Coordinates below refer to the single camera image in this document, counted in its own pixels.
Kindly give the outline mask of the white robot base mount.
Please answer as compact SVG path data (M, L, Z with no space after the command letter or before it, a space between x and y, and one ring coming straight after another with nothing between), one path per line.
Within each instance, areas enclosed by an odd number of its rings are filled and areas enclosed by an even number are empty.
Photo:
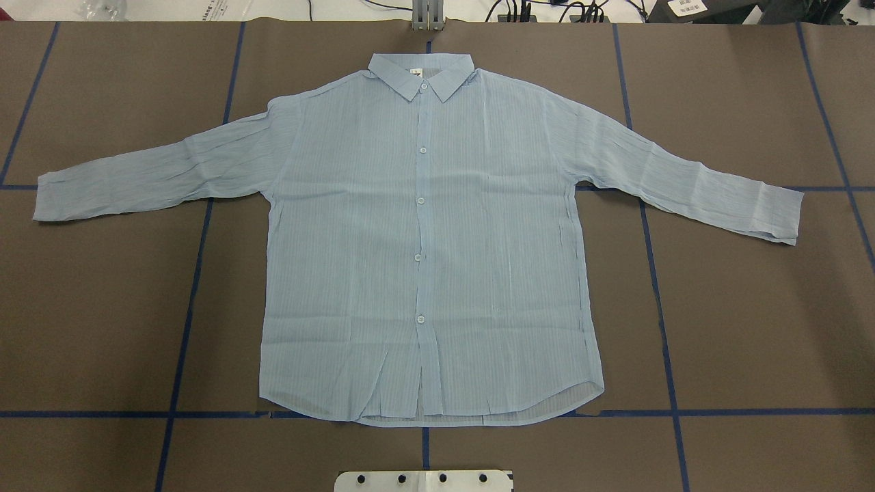
M350 471L334 491L515 491L515 481L497 469Z

